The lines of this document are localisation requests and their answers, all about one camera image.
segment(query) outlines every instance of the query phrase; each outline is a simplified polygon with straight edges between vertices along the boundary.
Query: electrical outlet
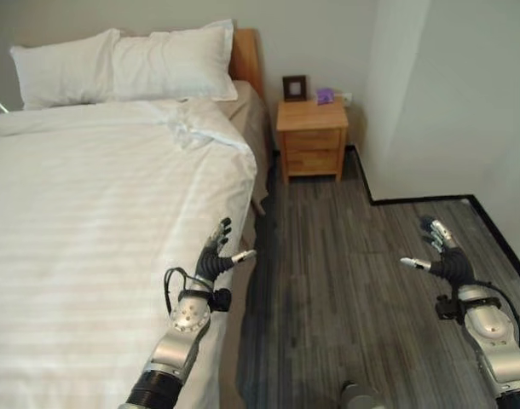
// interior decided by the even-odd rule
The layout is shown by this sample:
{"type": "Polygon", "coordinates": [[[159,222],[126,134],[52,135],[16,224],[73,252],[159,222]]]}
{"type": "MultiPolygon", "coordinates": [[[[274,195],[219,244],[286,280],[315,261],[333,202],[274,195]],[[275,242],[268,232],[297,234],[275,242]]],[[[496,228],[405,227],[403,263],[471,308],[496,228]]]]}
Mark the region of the electrical outlet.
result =
{"type": "Polygon", "coordinates": [[[344,107],[350,107],[351,102],[353,101],[353,94],[350,92],[344,92],[342,98],[344,99],[344,107]]]}

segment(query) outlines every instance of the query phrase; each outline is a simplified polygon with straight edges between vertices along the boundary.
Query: white duvet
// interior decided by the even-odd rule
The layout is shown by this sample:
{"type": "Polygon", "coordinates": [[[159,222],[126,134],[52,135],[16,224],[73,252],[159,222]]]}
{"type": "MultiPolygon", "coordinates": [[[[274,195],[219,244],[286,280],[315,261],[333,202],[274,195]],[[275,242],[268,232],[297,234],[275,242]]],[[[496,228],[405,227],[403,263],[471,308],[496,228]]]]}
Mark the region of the white duvet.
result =
{"type": "MultiPolygon", "coordinates": [[[[225,216],[237,250],[255,174],[209,101],[0,115],[0,407],[125,402],[165,333],[165,270],[192,274],[225,216]]],[[[212,315],[178,407],[218,407],[225,325],[212,315]]]]}

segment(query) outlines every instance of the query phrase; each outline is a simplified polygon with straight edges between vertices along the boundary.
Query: white pillow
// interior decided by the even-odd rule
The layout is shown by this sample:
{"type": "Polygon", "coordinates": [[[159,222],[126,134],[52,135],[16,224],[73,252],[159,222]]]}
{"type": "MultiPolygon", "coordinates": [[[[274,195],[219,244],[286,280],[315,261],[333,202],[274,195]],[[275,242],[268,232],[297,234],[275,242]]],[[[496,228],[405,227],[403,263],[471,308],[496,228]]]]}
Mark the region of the white pillow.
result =
{"type": "Polygon", "coordinates": [[[114,98],[236,100],[228,75],[233,38],[231,20],[197,30],[121,38],[113,53],[114,98]]]}
{"type": "Polygon", "coordinates": [[[12,47],[10,54],[18,72],[24,109],[110,99],[112,52],[119,37],[119,30],[110,29],[69,43],[36,48],[12,47]]]}

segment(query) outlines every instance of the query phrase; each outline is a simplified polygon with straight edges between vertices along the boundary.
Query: drawer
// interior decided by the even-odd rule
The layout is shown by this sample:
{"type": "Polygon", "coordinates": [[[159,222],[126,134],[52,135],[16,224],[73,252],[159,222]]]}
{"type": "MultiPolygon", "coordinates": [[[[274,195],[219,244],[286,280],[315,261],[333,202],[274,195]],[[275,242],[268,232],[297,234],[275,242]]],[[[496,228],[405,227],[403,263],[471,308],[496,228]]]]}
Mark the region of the drawer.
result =
{"type": "Polygon", "coordinates": [[[289,175],[321,175],[337,172],[338,151],[288,151],[286,164],[289,175]]]}
{"type": "Polygon", "coordinates": [[[340,130],[300,130],[285,132],[287,151],[314,151],[338,149],[340,130]]]}

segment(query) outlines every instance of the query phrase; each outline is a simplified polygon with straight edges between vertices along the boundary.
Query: gray floor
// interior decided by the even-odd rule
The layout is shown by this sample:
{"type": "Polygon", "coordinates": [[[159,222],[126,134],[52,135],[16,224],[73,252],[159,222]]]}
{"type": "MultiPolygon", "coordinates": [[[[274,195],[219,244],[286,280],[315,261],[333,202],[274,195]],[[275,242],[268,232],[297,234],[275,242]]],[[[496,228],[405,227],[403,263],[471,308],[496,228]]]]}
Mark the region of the gray floor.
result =
{"type": "Polygon", "coordinates": [[[276,166],[270,185],[240,350],[248,408],[335,408],[345,379],[372,385],[387,407],[495,407],[459,326],[436,317],[448,285],[398,262],[435,256],[418,216],[436,216],[477,277],[507,291],[520,312],[520,279],[467,203],[372,207],[355,153],[341,183],[286,187],[276,166]]]}

